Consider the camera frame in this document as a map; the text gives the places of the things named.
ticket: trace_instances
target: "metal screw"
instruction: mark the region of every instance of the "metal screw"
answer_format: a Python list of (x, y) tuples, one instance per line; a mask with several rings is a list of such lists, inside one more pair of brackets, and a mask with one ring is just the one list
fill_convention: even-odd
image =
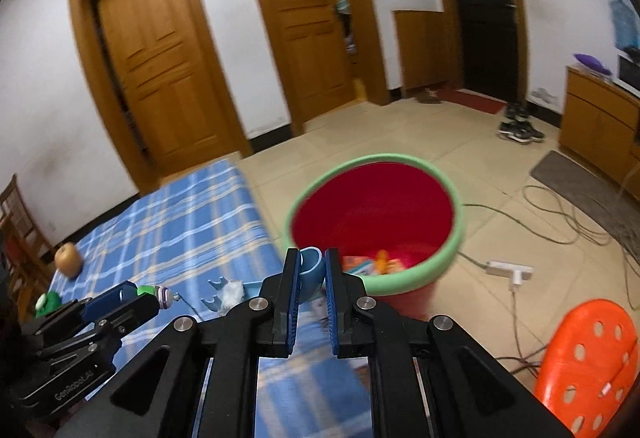
[(372, 297), (369, 297), (368, 295), (365, 295), (364, 297), (360, 297), (356, 301), (356, 304), (358, 305), (359, 308), (362, 308), (363, 310), (371, 310), (373, 307), (376, 306), (376, 300), (373, 299)]
[(174, 328), (178, 330), (178, 332), (186, 332), (192, 326), (193, 320), (190, 317), (178, 317), (178, 319), (174, 321)]
[(438, 329), (446, 332), (453, 328), (453, 321), (451, 317), (447, 317), (446, 315), (438, 315), (436, 319), (433, 320), (433, 325)]
[(269, 306), (269, 301), (267, 301), (264, 297), (254, 297), (251, 301), (249, 301), (249, 308), (251, 310), (256, 310), (259, 312), (260, 310), (264, 310)]

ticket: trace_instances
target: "blue plaid tablecloth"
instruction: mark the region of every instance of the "blue plaid tablecloth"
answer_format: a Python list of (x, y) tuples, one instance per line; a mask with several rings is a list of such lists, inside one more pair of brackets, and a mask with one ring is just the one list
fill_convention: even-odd
[[(227, 160), (162, 187), (100, 225), (78, 244), (81, 274), (56, 272), (50, 286), (63, 303), (96, 297), (125, 280), (164, 285), (178, 292), (200, 317), (200, 301), (215, 293), (207, 279), (257, 281), (282, 271), (244, 177)], [(120, 369), (164, 326), (193, 315), (185, 303), (168, 310), (122, 340)], [(301, 306), (293, 355), (260, 360), (255, 418), (257, 437), (369, 437), (369, 395), (348, 363), (331, 353), (318, 317)]]

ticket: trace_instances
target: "purple object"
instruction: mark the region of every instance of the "purple object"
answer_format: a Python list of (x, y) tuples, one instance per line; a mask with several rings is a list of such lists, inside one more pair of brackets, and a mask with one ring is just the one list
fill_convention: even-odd
[(601, 73), (603, 75), (611, 75), (611, 70), (604, 66), (598, 59), (589, 54), (574, 54), (575, 59), (585, 65), (589, 70)]

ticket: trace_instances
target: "orange plastic chair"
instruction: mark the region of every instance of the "orange plastic chair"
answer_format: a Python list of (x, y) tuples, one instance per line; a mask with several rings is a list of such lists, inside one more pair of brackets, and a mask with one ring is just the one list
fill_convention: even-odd
[(542, 361), (536, 397), (578, 438), (596, 437), (636, 377), (638, 335), (626, 311), (606, 299), (569, 312)]

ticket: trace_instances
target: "extension cord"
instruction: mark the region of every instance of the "extension cord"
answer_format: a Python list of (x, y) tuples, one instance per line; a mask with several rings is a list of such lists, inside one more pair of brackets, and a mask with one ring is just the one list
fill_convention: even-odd
[(509, 290), (515, 292), (523, 281), (528, 281), (533, 276), (533, 267), (529, 265), (517, 265), (505, 261), (489, 261), (484, 271), (490, 275), (509, 278)]

